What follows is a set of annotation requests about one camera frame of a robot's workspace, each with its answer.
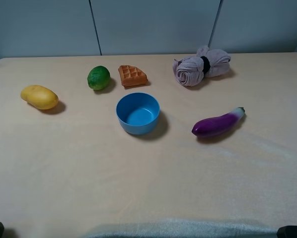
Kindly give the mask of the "green toy lime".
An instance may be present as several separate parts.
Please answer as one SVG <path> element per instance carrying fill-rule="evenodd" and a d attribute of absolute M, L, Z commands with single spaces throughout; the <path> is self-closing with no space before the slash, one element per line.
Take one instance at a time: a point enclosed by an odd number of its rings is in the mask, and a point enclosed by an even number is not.
<path fill-rule="evenodd" d="M 106 88 L 110 80 L 111 75 L 109 70 L 101 65 L 93 68 L 87 76 L 88 86 L 95 91 Z"/>

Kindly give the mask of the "purple toy eggplant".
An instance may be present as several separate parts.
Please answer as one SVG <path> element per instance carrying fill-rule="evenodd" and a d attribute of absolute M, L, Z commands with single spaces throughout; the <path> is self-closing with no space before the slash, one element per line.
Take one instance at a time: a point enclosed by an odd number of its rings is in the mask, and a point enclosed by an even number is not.
<path fill-rule="evenodd" d="M 245 109 L 237 107 L 222 116 L 207 118 L 197 122 L 192 128 L 192 133 L 199 138 L 221 135 L 237 125 L 244 115 Z"/>

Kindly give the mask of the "orange toy waffle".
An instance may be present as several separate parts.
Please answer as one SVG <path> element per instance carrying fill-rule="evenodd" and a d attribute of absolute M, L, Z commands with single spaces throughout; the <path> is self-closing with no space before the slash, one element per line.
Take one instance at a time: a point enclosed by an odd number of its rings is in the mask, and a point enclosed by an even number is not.
<path fill-rule="evenodd" d="M 149 82 L 147 75 L 135 66 L 121 65 L 118 71 L 124 88 L 143 86 Z"/>

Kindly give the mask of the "yellow toy mango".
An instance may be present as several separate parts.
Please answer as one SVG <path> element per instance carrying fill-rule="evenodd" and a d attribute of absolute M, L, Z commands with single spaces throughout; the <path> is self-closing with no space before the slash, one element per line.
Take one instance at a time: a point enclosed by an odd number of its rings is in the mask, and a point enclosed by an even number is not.
<path fill-rule="evenodd" d="M 21 91 L 20 96 L 21 99 L 39 110 L 51 109 L 59 102 L 58 96 L 52 90 L 41 85 L 25 87 Z"/>

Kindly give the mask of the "blue plastic bowl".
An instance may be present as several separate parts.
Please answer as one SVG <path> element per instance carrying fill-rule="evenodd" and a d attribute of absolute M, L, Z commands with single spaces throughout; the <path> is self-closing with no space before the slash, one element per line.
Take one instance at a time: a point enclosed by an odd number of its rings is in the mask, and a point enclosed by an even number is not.
<path fill-rule="evenodd" d="M 143 135 L 153 131 L 159 114 L 160 105 L 157 99 L 143 92 L 124 96 L 116 106 L 120 126 L 132 135 Z"/>

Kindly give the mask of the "black elastic band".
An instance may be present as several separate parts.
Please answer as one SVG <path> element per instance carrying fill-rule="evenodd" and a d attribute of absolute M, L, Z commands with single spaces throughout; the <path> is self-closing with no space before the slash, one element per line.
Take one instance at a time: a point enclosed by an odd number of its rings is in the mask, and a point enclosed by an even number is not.
<path fill-rule="evenodd" d="M 204 62 L 204 66 L 203 66 L 203 70 L 202 70 L 202 72 L 203 72 L 203 74 L 207 74 L 208 71 L 209 71 L 210 68 L 211 68 L 210 62 L 209 62 L 208 58 L 205 57 L 205 56 L 201 56 L 201 59 L 202 59 L 203 62 Z"/>

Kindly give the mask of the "pink towel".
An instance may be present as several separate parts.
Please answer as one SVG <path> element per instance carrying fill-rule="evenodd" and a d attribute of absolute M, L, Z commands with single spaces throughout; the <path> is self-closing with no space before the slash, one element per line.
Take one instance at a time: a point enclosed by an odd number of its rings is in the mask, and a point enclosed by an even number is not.
<path fill-rule="evenodd" d="M 203 74 L 204 62 L 201 56 L 208 58 L 211 68 Z M 193 87 L 201 83 L 204 78 L 216 77 L 227 73 L 230 69 L 230 55 L 221 49 L 211 50 L 208 46 L 200 47 L 194 56 L 174 60 L 172 69 L 179 84 Z"/>

